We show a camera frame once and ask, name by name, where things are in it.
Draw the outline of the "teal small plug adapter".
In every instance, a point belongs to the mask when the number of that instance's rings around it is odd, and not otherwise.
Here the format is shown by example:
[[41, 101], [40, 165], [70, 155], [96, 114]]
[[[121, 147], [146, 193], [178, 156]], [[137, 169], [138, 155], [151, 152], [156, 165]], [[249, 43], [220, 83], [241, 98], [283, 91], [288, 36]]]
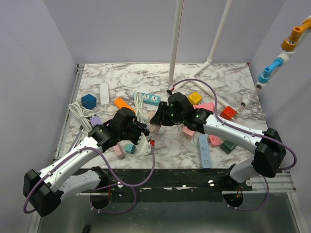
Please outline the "teal small plug adapter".
[[130, 154], [134, 154], [136, 151], [136, 146], [134, 144], [127, 144], [125, 147], [125, 151]]

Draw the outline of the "pink long power strip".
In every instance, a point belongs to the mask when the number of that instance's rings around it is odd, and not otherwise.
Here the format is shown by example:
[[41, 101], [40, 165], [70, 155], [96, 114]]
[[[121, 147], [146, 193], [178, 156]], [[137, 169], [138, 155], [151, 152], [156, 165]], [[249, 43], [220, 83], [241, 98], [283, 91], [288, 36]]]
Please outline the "pink long power strip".
[[124, 159], [125, 158], [125, 154], [124, 154], [123, 149], [119, 143], [117, 145], [115, 145], [113, 147], [113, 149], [114, 149], [115, 155], [118, 159]]

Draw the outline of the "pink cube socket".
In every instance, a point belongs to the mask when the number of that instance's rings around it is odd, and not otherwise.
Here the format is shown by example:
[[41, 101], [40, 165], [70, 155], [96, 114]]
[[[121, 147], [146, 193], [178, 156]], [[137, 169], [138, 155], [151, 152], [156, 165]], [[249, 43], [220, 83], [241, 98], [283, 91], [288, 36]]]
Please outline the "pink cube socket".
[[192, 140], [192, 138], [193, 138], [193, 136], [194, 136], [194, 134], [195, 134], [194, 131], [189, 130], [187, 127], [183, 127], [181, 133], [182, 133], [182, 135], [183, 135], [186, 139], [188, 139], [188, 140]]

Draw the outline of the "purple power strip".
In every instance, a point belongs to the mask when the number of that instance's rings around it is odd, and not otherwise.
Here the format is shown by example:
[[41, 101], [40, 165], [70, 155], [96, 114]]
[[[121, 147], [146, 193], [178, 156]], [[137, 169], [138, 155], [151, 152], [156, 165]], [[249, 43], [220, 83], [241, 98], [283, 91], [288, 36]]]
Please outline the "purple power strip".
[[102, 124], [102, 120], [100, 119], [99, 116], [93, 116], [89, 120], [90, 120], [91, 126], [96, 126], [96, 125]]

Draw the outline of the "pink triangular socket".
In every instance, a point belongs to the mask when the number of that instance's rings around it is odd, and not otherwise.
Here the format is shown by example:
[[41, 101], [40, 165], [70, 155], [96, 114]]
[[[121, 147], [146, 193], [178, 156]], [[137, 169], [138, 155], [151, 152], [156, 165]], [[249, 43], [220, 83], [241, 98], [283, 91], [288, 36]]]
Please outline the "pink triangular socket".
[[214, 103], [212, 103], [212, 102], [197, 104], [197, 105], [194, 105], [193, 107], [194, 107], [194, 109], [203, 108], [203, 109], [209, 110], [211, 112], [214, 111]]

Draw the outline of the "dark blue cube socket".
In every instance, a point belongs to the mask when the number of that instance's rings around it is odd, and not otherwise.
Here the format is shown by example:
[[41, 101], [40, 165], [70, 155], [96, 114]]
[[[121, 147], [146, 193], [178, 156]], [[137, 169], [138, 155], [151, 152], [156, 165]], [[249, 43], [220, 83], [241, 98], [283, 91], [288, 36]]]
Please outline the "dark blue cube socket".
[[92, 94], [87, 94], [81, 97], [81, 104], [84, 108], [92, 110], [96, 107], [97, 98]]

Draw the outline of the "white power strip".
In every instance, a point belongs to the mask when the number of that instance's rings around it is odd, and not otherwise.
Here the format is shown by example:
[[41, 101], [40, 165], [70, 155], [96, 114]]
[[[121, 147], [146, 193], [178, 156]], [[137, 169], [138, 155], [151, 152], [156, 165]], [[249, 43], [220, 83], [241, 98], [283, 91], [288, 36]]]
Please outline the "white power strip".
[[107, 83], [101, 83], [99, 85], [99, 90], [100, 90], [100, 103], [101, 103], [101, 105], [109, 104], [110, 99], [109, 99], [108, 84]]

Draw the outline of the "light blue power strip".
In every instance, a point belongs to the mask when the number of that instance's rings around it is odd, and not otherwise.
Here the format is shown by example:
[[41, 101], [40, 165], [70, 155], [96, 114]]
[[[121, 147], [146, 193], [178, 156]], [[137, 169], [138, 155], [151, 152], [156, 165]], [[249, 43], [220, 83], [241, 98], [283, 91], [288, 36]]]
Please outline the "light blue power strip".
[[198, 142], [199, 142], [199, 150], [200, 150], [200, 156], [201, 156], [201, 161], [202, 161], [202, 168], [209, 169], [212, 167], [212, 164], [211, 164], [211, 158], [209, 154], [209, 145], [208, 145], [207, 136], [205, 134], [199, 134]]

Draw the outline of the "red cube socket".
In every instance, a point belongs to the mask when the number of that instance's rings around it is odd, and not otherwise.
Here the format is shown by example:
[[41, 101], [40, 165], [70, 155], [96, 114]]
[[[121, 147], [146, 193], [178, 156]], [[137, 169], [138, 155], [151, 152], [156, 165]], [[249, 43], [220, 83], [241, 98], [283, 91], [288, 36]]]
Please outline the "red cube socket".
[[233, 121], [237, 113], [238, 112], [234, 108], [232, 108], [231, 106], [227, 106], [220, 113], [220, 117], [226, 120]]

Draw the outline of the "dark green cube socket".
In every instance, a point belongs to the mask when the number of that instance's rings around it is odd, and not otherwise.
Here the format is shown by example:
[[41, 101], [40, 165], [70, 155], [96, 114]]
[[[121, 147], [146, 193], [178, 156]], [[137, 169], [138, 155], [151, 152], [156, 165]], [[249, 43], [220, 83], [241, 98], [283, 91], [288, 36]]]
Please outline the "dark green cube socket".
[[222, 151], [224, 151], [226, 154], [230, 154], [235, 148], [236, 148], [237, 144], [232, 143], [228, 140], [225, 140], [221, 145], [220, 145], [220, 149]]

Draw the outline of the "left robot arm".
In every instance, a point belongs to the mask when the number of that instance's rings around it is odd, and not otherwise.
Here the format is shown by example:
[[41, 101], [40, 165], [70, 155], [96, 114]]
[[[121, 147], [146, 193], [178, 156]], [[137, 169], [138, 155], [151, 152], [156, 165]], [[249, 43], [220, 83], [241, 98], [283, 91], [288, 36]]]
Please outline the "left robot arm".
[[138, 121], [134, 111], [125, 107], [119, 109], [112, 119], [93, 126], [72, 152], [40, 171], [30, 169], [24, 175], [24, 213], [49, 215], [61, 203], [65, 194], [61, 188], [66, 180], [85, 163], [120, 141], [131, 141], [138, 145], [149, 134], [147, 125]]

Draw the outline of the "orange white cube socket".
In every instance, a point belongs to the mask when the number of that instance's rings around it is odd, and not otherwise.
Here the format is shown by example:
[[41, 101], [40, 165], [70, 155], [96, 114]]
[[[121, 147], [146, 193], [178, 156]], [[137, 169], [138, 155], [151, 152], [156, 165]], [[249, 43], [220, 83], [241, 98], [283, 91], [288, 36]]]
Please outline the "orange white cube socket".
[[134, 108], [132, 108], [124, 99], [120, 97], [114, 100], [114, 104], [118, 109], [127, 108], [132, 110], [134, 113], [136, 112]]

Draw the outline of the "pink round socket base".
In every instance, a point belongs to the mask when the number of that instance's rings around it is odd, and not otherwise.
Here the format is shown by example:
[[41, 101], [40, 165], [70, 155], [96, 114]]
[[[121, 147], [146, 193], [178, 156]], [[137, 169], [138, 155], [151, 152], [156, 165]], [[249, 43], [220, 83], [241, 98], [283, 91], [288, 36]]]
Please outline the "pink round socket base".
[[151, 124], [150, 123], [150, 120], [153, 118], [153, 116], [155, 115], [156, 113], [154, 112], [154, 111], [150, 111], [149, 113], [148, 113], [148, 117], [149, 117], [149, 121], [148, 121], [148, 123], [147, 123], [147, 126], [149, 127], [149, 131], [150, 131], [150, 133], [157, 133], [157, 132], [159, 132], [159, 130], [160, 130], [160, 125], [154, 125], [154, 124]]

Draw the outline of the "small pink flat socket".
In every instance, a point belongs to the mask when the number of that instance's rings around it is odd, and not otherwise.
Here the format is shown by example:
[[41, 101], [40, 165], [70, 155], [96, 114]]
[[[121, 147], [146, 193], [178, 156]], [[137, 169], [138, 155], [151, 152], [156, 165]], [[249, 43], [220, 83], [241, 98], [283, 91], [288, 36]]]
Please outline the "small pink flat socket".
[[209, 138], [212, 146], [220, 146], [222, 144], [221, 139], [218, 136], [209, 135], [208, 138]]

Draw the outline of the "white PVC pipe stand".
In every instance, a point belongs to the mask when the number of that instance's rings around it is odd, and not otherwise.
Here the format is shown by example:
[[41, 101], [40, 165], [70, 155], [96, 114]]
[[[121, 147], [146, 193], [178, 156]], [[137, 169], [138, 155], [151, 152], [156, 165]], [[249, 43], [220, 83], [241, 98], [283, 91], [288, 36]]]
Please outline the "white PVC pipe stand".
[[172, 59], [175, 63], [247, 61], [242, 26], [246, 0], [181, 0], [177, 2]]

